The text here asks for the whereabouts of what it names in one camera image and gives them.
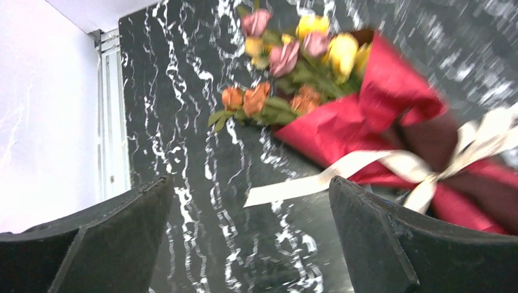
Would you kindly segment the red wrapping paper sheet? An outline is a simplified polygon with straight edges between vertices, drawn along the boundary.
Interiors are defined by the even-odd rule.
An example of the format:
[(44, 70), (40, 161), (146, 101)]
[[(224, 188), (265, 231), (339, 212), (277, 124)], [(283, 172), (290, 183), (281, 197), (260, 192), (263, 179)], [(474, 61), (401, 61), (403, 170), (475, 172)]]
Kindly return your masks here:
[[(406, 150), (435, 172), (445, 170), (459, 128), (447, 104), (380, 33), (352, 35), (371, 46), (359, 92), (316, 108), (275, 136), (322, 167), (353, 151)], [(517, 175), (495, 159), (474, 162), (439, 181), (431, 207), (445, 222), (515, 235)]]

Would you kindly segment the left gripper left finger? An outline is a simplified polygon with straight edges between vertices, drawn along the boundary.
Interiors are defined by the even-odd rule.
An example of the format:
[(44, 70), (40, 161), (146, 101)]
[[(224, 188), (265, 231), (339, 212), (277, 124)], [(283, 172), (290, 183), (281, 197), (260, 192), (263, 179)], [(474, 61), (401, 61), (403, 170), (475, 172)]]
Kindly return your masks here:
[(170, 175), (22, 233), (1, 234), (2, 292), (147, 292)]

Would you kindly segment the beige ribbon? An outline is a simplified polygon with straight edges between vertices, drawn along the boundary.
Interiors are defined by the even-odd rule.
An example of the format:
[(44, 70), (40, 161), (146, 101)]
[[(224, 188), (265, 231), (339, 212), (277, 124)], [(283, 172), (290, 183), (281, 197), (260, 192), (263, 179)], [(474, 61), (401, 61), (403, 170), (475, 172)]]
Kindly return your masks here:
[(517, 147), (517, 114), (511, 108), (499, 107), (487, 112), (480, 123), (468, 121), (458, 129), (458, 142), (451, 160), (442, 172), (434, 172), (417, 155), (403, 150), (354, 151), (317, 175), (252, 188), (245, 207), (304, 197), (325, 191), (334, 176), (349, 178), (361, 169), (379, 161), (392, 173), (417, 186), (408, 195), (404, 207), (424, 213), (441, 179), (451, 177), (469, 165)]

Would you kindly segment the pink fake flower bunch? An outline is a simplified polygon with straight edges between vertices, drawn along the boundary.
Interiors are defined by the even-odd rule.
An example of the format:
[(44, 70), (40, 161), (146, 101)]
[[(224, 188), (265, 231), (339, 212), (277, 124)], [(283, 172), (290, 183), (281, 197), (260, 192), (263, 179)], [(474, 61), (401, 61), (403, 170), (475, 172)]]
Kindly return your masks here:
[[(241, 20), (245, 14), (258, 9), (263, 9), (259, 3), (256, 3), (252, 9), (239, 5), (237, 12)], [(275, 30), (270, 23), (268, 28)], [(294, 34), (294, 32), (275, 31)], [(301, 73), (294, 74), (293, 78), (276, 78), (267, 68), (257, 69), (266, 70), (272, 81), (259, 82), (248, 89), (240, 86), (224, 89), (221, 95), (223, 108), (211, 114), (208, 119), (208, 126), (213, 132), (220, 131), (229, 119), (245, 125), (285, 126), (323, 104), (358, 92), (361, 85), (361, 78), (355, 76), (351, 76), (344, 84), (339, 85), (332, 76), (324, 74), (322, 69), (317, 70), (315, 78), (303, 76)]]

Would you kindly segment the yellow fake flower bunch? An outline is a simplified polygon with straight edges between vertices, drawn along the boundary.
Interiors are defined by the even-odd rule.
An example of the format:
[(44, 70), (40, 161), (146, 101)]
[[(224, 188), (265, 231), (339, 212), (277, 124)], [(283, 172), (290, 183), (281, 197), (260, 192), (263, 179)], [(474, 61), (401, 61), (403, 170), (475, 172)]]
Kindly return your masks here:
[(246, 54), (257, 68), (269, 69), (276, 78), (293, 78), (296, 73), (315, 78), (322, 69), (339, 85), (351, 76), (364, 77), (371, 45), (361, 45), (351, 33), (332, 35), (327, 16), (300, 17), (294, 34), (269, 29), (271, 18), (266, 9), (241, 18)]

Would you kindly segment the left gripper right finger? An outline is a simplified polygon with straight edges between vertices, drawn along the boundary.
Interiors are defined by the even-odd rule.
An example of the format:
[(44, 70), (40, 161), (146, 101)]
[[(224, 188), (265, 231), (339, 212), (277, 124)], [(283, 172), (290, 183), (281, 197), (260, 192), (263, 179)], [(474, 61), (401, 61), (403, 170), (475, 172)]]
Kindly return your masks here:
[(336, 176), (329, 200), (356, 292), (516, 292), (517, 237), (452, 225)]

